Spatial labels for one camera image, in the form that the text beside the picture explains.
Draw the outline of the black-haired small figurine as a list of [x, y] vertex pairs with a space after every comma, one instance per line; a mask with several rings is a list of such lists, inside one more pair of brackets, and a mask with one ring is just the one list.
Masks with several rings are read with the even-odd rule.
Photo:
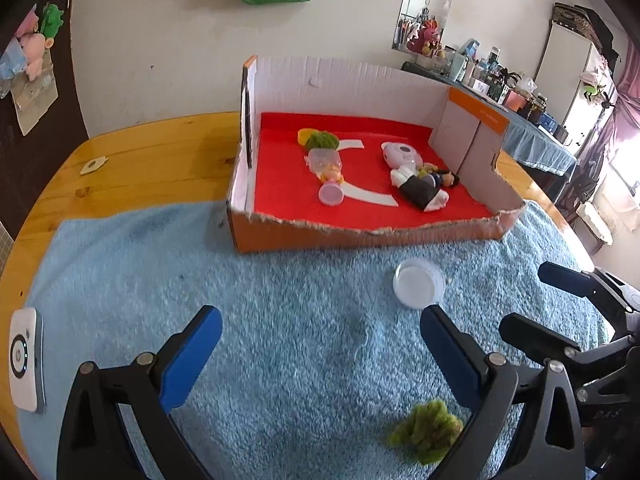
[[460, 182], [459, 177], [451, 171], [438, 170], [431, 173], [440, 188], [454, 188]]

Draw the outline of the yellow-haired figurine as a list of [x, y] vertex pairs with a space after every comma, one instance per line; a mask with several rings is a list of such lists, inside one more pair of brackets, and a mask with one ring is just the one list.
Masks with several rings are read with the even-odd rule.
[[439, 168], [436, 165], [430, 164], [429, 162], [424, 162], [424, 164], [418, 170], [418, 177], [423, 178], [428, 174], [437, 174], [439, 172]]

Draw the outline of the white pink round device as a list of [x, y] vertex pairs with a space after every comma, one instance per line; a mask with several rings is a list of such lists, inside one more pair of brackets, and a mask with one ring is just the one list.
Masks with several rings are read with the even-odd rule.
[[402, 166], [418, 169], [423, 164], [421, 155], [408, 144], [384, 142], [381, 148], [383, 158], [390, 169], [398, 169]]

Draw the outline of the blonde girl pink dress figurine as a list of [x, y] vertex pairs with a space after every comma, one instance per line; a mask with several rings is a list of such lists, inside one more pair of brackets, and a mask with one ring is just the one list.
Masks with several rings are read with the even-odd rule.
[[330, 207], [341, 205], [344, 200], [342, 174], [339, 171], [325, 171], [319, 174], [319, 179], [321, 182], [318, 191], [320, 203]]

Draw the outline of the green fuzzy toy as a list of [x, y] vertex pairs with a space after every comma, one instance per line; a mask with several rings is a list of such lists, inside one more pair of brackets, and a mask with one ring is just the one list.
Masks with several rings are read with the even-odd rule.
[[336, 151], [340, 146], [340, 139], [327, 131], [314, 131], [304, 144], [307, 152], [320, 148], [320, 150]]
[[393, 448], [409, 450], [422, 466], [440, 462], [462, 433], [464, 423], [450, 413], [446, 403], [433, 399], [416, 404], [409, 416], [390, 433]]

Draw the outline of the yellow plastic cap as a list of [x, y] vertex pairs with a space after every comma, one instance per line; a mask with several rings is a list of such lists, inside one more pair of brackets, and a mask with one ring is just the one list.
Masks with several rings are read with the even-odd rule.
[[297, 133], [297, 142], [299, 145], [305, 145], [311, 136], [316, 133], [317, 130], [313, 128], [303, 128]]

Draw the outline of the clear plastic capsule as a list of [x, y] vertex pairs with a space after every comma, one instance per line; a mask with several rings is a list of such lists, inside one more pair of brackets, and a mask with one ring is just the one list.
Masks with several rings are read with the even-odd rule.
[[314, 174], [322, 174], [326, 170], [342, 170], [340, 153], [330, 148], [313, 148], [306, 154], [305, 162]]

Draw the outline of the white power bank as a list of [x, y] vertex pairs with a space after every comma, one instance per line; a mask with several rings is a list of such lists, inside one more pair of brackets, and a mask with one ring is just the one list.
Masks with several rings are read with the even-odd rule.
[[9, 333], [9, 384], [14, 405], [29, 413], [42, 413], [46, 406], [42, 346], [42, 319], [37, 310], [16, 310]]

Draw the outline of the clear round plastic lid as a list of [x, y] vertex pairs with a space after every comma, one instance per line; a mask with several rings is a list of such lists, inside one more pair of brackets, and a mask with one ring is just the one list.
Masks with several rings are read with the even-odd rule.
[[400, 303], [413, 310], [439, 304], [446, 290], [445, 275], [434, 262], [409, 258], [398, 264], [393, 290]]

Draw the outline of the dark side table with cloth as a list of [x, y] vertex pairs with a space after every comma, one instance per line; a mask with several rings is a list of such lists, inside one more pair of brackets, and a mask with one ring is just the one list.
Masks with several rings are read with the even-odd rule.
[[570, 154], [568, 149], [559, 144], [550, 134], [542, 132], [513, 110], [508, 110], [494, 101], [485, 99], [484, 96], [480, 96], [462, 84], [457, 82], [453, 84], [444, 76], [437, 75], [416, 62], [403, 62], [401, 70], [458, 89], [506, 118], [509, 123], [504, 130], [501, 147], [506, 151], [506, 154], [525, 169], [539, 170], [567, 181], [573, 177], [577, 167], [576, 157]]

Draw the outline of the pink curtain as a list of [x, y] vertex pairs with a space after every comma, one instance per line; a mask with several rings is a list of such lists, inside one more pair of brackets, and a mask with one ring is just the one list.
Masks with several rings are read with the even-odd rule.
[[558, 206], [566, 216], [588, 202], [597, 191], [601, 174], [617, 150], [639, 135], [639, 48], [628, 42], [623, 75], [617, 85], [613, 111], [578, 157], [577, 169], [560, 197]]

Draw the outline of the white refrigerator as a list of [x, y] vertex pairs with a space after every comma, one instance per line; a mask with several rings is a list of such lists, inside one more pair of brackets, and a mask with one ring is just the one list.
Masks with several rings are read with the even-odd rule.
[[555, 133], [566, 133], [560, 143], [576, 156], [604, 111], [604, 97], [614, 94], [605, 59], [590, 40], [552, 23], [535, 82]]

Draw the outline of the light blue towel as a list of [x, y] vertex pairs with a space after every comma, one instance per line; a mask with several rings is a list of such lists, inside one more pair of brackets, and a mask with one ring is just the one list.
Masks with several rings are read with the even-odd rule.
[[210, 304], [224, 320], [221, 340], [172, 416], [215, 478], [426, 478], [427, 467], [390, 446], [390, 432], [416, 404], [458, 404], [419, 312], [394, 294], [407, 259], [437, 264], [454, 324], [513, 363], [524, 356], [498, 333], [512, 312], [585, 349], [611, 337], [588, 301], [538, 280], [541, 263], [575, 259], [536, 204], [502, 240], [344, 252], [241, 255], [215, 203], [67, 221], [27, 299], [42, 318], [46, 407], [18, 423], [36, 471], [55, 475], [81, 363], [129, 364]]

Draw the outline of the white orange cardboard box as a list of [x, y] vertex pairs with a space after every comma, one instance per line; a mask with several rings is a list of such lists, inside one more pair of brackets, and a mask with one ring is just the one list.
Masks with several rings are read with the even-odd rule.
[[[450, 84], [329, 58], [250, 58], [227, 210], [239, 252], [498, 240], [523, 213], [497, 159], [508, 118]], [[416, 206], [393, 168], [458, 177]]]

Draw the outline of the small beige tag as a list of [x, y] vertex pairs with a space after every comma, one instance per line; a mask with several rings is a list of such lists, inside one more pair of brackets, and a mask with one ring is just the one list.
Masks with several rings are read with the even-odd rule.
[[106, 156], [91, 159], [85, 163], [85, 166], [81, 168], [80, 174], [82, 176], [85, 176], [86, 174], [92, 174], [93, 172], [96, 172], [96, 170], [102, 168], [107, 163], [107, 161], [108, 158]]

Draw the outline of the red paper liner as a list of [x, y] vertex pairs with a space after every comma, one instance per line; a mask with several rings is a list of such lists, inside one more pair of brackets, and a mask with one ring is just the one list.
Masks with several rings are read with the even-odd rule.
[[[396, 204], [370, 204], [351, 197], [335, 207], [320, 203], [321, 182], [310, 172], [306, 152], [297, 142], [297, 133], [303, 128], [333, 133], [341, 141], [360, 141], [362, 148], [346, 148], [340, 153], [345, 182], [367, 192], [392, 196]], [[428, 145], [431, 134], [428, 127], [378, 118], [262, 114], [254, 211], [281, 220], [357, 230], [412, 229], [441, 221], [490, 218], [489, 209], [474, 200], [463, 185], [449, 191], [450, 200], [444, 209], [422, 212], [390, 183], [390, 168], [383, 160], [381, 148], [384, 142], [404, 142], [426, 162], [439, 167], [446, 165]]]

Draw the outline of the pink plush rabbit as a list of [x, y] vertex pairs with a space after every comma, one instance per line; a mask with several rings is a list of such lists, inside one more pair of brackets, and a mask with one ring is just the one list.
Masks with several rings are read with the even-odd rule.
[[410, 52], [432, 58], [440, 50], [440, 28], [438, 21], [432, 18], [425, 21], [416, 36], [409, 39], [407, 48]]

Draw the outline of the dark brown door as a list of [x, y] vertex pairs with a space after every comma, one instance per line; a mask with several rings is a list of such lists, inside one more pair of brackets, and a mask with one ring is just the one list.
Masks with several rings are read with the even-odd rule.
[[24, 73], [1, 100], [1, 224], [17, 237], [32, 207], [68, 156], [88, 140], [72, 60], [73, 0], [39, 0], [33, 14], [52, 3], [63, 25], [43, 52], [35, 80]]

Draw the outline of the pink plush toy on door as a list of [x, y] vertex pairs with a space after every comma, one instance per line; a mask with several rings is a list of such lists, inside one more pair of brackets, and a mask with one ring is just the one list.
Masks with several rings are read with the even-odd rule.
[[44, 51], [47, 49], [47, 38], [38, 32], [38, 23], [39, 18], [32, 9], [15, 32], [15, 38], [26, 58], [25, 74], [30, 81], [40, 76]]

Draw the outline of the green plush toy on door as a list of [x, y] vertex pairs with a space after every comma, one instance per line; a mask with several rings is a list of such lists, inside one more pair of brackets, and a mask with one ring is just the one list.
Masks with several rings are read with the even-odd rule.
[[39, 32], [46, 39], [54, 39], [64, 24], [64, 11], [57, 4], [49, 2], [43, 10], [40, 18]]

